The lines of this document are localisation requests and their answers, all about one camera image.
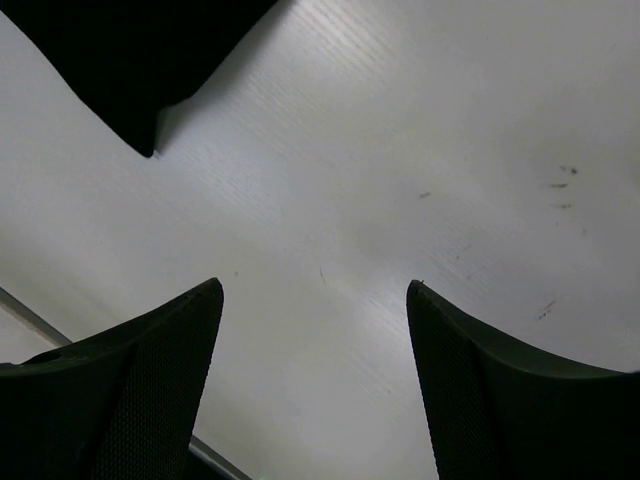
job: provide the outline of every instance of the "black object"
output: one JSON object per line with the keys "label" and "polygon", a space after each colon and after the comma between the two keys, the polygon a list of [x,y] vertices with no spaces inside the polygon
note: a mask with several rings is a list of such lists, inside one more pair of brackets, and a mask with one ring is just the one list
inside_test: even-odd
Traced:
{"label": "black object", "polygon": [[86,340],[0,365],[1,477],[183,478],[222,304],[210,280]]}
{"label": "black object", "polygon": [[276,0],[0,0],[71,89],[153,154],[156,117],[193,95]]}
{"label": "black object", "polygon": [[441,480],[640,478],[640,374],[523,343],[421,282],[407,309]]}

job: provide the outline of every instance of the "black mark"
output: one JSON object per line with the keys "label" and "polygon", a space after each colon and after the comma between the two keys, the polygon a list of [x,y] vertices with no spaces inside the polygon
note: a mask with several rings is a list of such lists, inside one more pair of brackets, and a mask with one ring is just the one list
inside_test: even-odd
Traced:
{"label": "black mark", "polygon": [[551,309],[553,308],[553,306],[556,304],[556,301],[554,300],[553,302],[551,302],[549,305],[547,305],[546,307],[544,307],[542,309],[542,314],[540,314],[538,316],[538,320],[542,320],[543,318],[545,318],[547,315],[549,315],[551,313]]}
{"label": "black mark", "polygon": [[576,167],[567,167],[567,166],[561,166],[560,170],[562,170],[563,172],[569,172],[571,175],[577,175],[578,174],[578,169]]}

